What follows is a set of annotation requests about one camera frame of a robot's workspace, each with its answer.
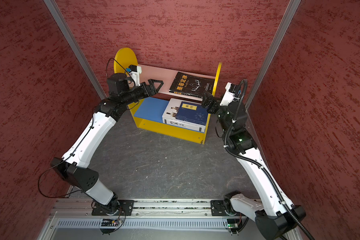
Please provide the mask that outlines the corner aluminium profile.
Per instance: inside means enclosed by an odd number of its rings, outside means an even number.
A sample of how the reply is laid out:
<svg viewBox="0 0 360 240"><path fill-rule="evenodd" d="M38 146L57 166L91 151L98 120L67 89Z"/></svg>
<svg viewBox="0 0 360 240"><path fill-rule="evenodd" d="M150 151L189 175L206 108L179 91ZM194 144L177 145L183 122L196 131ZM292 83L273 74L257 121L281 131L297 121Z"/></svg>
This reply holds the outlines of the corner aluminium profile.
<svg viewBox="0 0 360 240"><path fill-rule="evenodd" d="M53 0L44 0L45 5L47 6L49 12L57 23L59 29L61 30L63 36L71 47L73 53L75 54L77 60L79 61L81 67L89 78L91 84L93 85L95 91L101 99L106 98L106 93L103 90L100 82L98 81L94 71L92 70L87 58L85 57L83 51L81 50L78 42L76 41L71 29L69 28L67 22L65 21L63 14L61 13L56 1Z"/></svg>
<svg viewBox="0 0 360 240"><path fill-rule="evenodd" d="M290 0L289 4L286 8L286 11L281 19L281 22L278 26L278 29L274 35L274 38L270 44L270 47L267 51L267 54L265 56L265 59L263 61L263 64L258 72L258 75L255 79L255 82L253 84L253 87L251 88L250 94L246 101L246 109L248 110L251 106L252 101L255 98L255 95L272 63L272 60L275 56L275 54L278 51L278 48L288 30L288 27L290 26L292 19L297 12L297 9L301 3L301 0Z"/></svg>

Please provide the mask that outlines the white book brown pattern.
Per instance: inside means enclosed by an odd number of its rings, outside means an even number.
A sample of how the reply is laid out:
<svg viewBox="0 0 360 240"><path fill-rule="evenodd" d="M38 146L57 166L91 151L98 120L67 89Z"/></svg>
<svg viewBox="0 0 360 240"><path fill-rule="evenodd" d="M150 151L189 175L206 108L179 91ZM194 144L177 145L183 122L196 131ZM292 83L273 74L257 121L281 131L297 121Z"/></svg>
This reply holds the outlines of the white book brown pattern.
<svg viewBox="0 0 360 240"><path fill-rule="evenodd" d="M176 116L179 111L181 102L182 102L182 100L179 100L179 99L174 99L174 98L170 99L170 101L162 115L164 124L169 124L170 121L176 121Z"/></svg>

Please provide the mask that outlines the white heritage cultural book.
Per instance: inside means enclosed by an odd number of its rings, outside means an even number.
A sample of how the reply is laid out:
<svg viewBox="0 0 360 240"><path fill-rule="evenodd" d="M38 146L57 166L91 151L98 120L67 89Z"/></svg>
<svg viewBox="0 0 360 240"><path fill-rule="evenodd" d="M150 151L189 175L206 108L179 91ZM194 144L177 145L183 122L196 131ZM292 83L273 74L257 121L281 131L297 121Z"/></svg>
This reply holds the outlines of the white heritage cultural book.
<svg viewBox="0 0 360 240"><path fill-rule="evenodd" d="M205 130L206 130L206 126L204 126L204 125L189 123L189 122L176 120L176 119L166 119L166 118L164 118L163 123L167 124L167 125L171 125L171 126L191 130L191 131L201 132L201 133L204 133Z"/></svg>

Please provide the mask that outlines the blue book yellow label front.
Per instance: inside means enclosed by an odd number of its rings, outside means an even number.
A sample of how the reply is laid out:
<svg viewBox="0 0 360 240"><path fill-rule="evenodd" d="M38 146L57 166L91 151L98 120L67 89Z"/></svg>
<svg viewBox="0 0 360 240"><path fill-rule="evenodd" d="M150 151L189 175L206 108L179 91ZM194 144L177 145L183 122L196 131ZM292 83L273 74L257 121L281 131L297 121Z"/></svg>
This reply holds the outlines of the blue book yellow label front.
<svg viewBox="0 0 360 240"><path fill-rule="evenodd" d="M176 119L192 124L205 126L207 124L208 113L199 104L181 102Z"/></svg>

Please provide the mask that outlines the yellow pink blue bookshelf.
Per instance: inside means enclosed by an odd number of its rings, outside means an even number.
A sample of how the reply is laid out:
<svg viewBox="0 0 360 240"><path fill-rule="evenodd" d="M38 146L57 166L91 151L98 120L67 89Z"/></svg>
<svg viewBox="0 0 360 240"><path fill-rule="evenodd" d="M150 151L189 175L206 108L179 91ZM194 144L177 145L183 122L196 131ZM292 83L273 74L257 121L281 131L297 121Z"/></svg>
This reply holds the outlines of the yellow pink blue bookshelf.
<svg viewBox="0 0 360 240"><path fill-rule="evenodd" d="M140 82L147 82L149 79L163 81L164 84L160 91L151 98L141 100L138 104L130 104L130 112L138 128L163 134L178 139L204 144L206 142L207 131L211 115L208 115L206 129L204 132L197 132L172 126L163 123L162 115L167 106L167 99L176 98L186 102L200 102L200 98L191 96L176 95L169 92L169 88L178 70L170 70L159 67L146 66L138 63L134 51L130 48L121 48L115 55L115 59L123 67L137 65L142 67Z"/></svg>

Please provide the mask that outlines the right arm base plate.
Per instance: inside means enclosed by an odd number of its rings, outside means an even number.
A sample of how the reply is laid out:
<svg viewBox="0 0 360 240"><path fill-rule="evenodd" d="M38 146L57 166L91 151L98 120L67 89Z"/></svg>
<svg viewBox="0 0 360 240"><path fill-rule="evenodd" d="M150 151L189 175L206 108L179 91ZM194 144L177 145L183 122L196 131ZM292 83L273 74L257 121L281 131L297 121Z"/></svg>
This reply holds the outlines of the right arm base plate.
<svg viewBox="0 0 360 240"><path fill-rule="evenodd" d="M211 200L211 213L214 217L235 216L228 200Z"/></svg>

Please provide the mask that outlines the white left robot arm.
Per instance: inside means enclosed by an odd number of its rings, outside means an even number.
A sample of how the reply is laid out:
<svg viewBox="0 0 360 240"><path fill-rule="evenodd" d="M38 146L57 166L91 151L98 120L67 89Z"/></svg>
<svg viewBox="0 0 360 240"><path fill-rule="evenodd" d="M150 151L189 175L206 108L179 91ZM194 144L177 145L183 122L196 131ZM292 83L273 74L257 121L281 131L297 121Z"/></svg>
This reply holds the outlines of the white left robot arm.
<svg viewBox="0 0 360 240"><path fill-rule="evenodd" d="M154 96L164 82L149 79L139 83L137 76L116 73L107 79L109 97L96 107L92 118L73 146L62 158L54 158L52 169L66 182L79 188L95 202L106 207L116 207L117 196L99 179L99 173L89 169L91 159L108 133L120 120L129 105Z"/></svg>

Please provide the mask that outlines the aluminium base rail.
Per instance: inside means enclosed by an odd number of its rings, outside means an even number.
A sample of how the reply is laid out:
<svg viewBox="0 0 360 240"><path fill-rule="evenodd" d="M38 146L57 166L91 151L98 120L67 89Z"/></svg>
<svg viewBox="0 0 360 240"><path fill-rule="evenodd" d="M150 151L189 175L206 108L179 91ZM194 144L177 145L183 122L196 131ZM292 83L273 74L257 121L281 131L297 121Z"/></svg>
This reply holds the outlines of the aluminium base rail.
<svg viewBox="0 0 360 240"><path fill-rule="evenodd" d="M77 229L199 229L227 231L231 235L255 233L266 240L255 222L237 214L214 217L211 199L134 199L130 216L92 216L89 198L61 198L55 203L49 220L40 233L40 240L50 240L58 228ZM285 240L300 240L302 236L295 228Z"/></svg>

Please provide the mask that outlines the black book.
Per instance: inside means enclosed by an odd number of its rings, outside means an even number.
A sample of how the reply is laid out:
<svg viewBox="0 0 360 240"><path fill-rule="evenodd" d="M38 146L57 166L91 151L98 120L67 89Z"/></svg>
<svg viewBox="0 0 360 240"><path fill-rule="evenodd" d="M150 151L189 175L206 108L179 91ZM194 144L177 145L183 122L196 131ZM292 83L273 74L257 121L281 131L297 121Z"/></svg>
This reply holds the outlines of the black book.
<svg viewBox="0 0 360 240"><path fill-rule="evenodd" d="M204 92L213 93L214 83L214 79L201 78L178 72L169 88L169 92L202 98Z"/></svg>

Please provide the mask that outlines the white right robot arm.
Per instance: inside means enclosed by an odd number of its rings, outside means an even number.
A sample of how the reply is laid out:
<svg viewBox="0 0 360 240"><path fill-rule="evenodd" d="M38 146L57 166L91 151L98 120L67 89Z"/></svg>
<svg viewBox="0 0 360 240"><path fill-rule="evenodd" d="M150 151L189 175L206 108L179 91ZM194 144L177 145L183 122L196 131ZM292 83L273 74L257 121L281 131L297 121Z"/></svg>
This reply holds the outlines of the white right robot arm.
<svg viewBox="0 0 360 240"><path fill-rule="evenodd" d="M227 96L228 102L223 103L205 92L202 106L209 114L217 115L223 130L224 149L247 172L261 201L256 202L239 191L233 191L224 196L226 214L240 214L252 220L266 240L285 240L287 234L297 227L306 233L307 229L302 226L306 216L304 208L293 204L281 190L246 128L248 115L242 103L244 95L228 92Z"/></svg>

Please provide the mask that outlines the left corner aluminium profile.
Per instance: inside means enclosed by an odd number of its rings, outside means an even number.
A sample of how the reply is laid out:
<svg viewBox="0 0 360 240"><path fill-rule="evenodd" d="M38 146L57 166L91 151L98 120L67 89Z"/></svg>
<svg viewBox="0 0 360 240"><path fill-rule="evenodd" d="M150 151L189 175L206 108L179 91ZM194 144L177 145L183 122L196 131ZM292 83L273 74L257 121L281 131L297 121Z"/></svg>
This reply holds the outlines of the left corner aluminium profile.
<svg viewBox="0 0 360 240"><path fill-rule="evenodd" d="M91 84L93 85L95 91L101 99L106 98L106 93L103 90L100 82L98 81L94 71L92 70L87 58L85 57L83 51L81 50L78 42L76 41L71 29L69 28L67 22L65 21L63 14L61 13L56 1L53 0L44 0L45 5L47 6L49 12L57 23L59 29L61 30L63 36L71 47L73 53L75 54L77 60L79 61L81 67L89 78Z"/></svg>

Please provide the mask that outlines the right corner aluminium profile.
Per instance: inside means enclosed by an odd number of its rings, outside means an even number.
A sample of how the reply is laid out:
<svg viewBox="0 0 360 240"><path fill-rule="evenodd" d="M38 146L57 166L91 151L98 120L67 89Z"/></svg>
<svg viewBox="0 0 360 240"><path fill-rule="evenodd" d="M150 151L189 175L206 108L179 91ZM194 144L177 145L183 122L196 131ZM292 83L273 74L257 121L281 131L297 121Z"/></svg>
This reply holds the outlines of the right corner aluminium profile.
<svg viewBox="0 0 360 240"><path fill-rule="evenodd" d="M255 82L253 84L253 87L251 88L250 94L246 101L246 109L248 110L251 106L252 101L255 98L255 95L272 63L272 60L275 56L275 54L278 51L278 48L288 30L288 27L290 26L292 19L297 12L297 9L301 3L301 0L290 0L289 4L286 8L286 11L281 19L281 22L278 26L278 29L274 35L274 38L270 44L270 47L267 51L267 54L265 56L265 59L263 61L263 64L258 72L258 75L255 79Z"/></svg>

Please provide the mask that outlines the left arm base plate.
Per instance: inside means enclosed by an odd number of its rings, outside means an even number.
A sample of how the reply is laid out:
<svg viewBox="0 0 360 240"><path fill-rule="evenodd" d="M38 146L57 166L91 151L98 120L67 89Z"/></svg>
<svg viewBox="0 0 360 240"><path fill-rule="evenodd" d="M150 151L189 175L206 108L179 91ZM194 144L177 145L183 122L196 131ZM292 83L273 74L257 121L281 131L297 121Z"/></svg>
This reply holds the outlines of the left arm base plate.
<svg viewBox="0 0 360 240"><path fill-rule="evenodd" d="M115 207L115 210L110 210L109 207L104 207L103 205L93 201L92 203L92 216L120 216L126 215L130 216L134 207L134 200L118 200L119 205Z"/></svg>

